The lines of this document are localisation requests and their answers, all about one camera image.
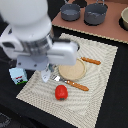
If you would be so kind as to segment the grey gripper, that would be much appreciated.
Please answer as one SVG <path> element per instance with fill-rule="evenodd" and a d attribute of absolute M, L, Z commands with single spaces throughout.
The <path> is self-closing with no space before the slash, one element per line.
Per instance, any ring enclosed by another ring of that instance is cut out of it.
<path fill-rule="evenodd" d="M 18 68 L 23 68 L 32 71 L 54 71 L 54 65 L 49 63 L 48 57 L 46 55 L 19 55 L 17 57 L 16 66 Z"/>

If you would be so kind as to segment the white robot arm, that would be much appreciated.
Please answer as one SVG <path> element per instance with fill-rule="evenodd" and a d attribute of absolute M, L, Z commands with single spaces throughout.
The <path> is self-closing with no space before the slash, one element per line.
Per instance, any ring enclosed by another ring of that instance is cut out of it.
<path fill-rule="evenodd" d="M 76 63 L 78 45 L 53 40 L 47 0 L 0 0 L 0 15 L 8 23 L 0 46 L 18 68 L 42 71 L 49 64 Z"/>

